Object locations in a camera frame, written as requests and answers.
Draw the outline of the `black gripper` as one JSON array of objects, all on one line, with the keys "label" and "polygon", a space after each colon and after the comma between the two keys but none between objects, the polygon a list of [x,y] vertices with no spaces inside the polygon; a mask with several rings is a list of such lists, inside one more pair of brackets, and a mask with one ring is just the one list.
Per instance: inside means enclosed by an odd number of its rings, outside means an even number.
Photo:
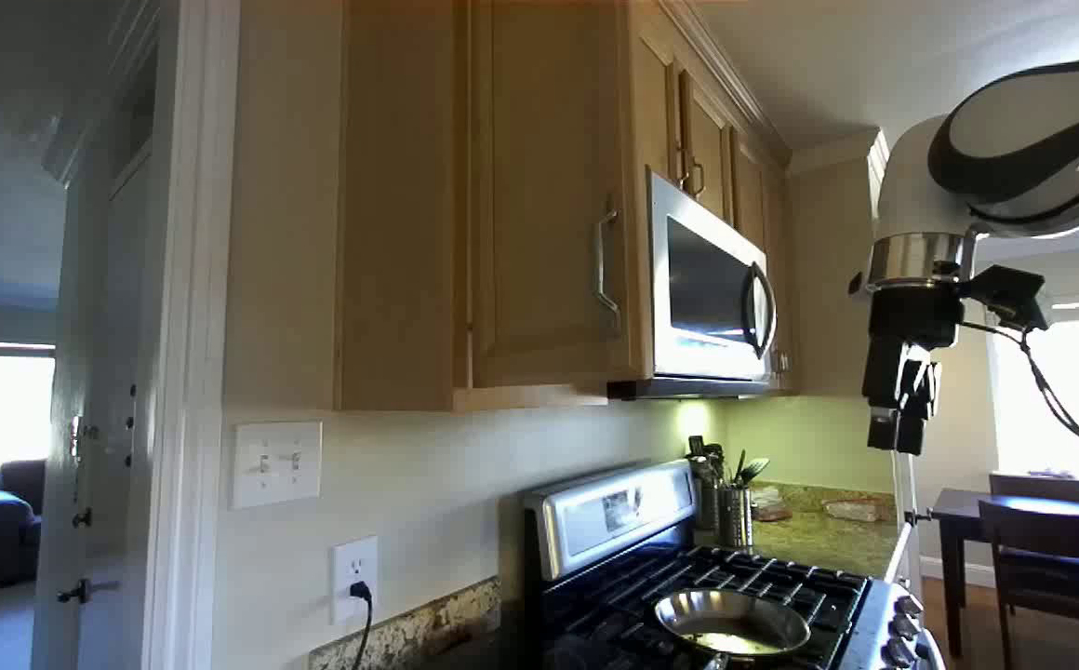
[{"label": "black gripper", "polygon": [[965,307],[950,288],[891,288],[872,299],[872,350],[862,365],[862,400],[872,402],[867,447],[924,451],[924,426],[939,411],[939,365],[909,361],[900,405],[894,405],[900,355],[909,348],[953,348],[960,315]]}]

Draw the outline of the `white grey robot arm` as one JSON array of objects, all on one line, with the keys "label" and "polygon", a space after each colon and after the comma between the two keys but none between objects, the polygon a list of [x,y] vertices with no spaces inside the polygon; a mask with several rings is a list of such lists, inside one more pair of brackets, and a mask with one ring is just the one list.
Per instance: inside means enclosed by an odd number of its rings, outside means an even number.
[{"label": "white grey robot arm", "polygon": [[977,237],[1057,237],[1079,232],[1079,59],[1027,67],[914,122],[891,152],[867,263],[850,289],[872,299],[862,400],[867,443],[920,454],[939,402],[941,348],[965,328],[965,302],[998,315],[1033,375],[1044,411],[1079,440],[1027,339],[1044,328],[1041,277],[991,263]]}]

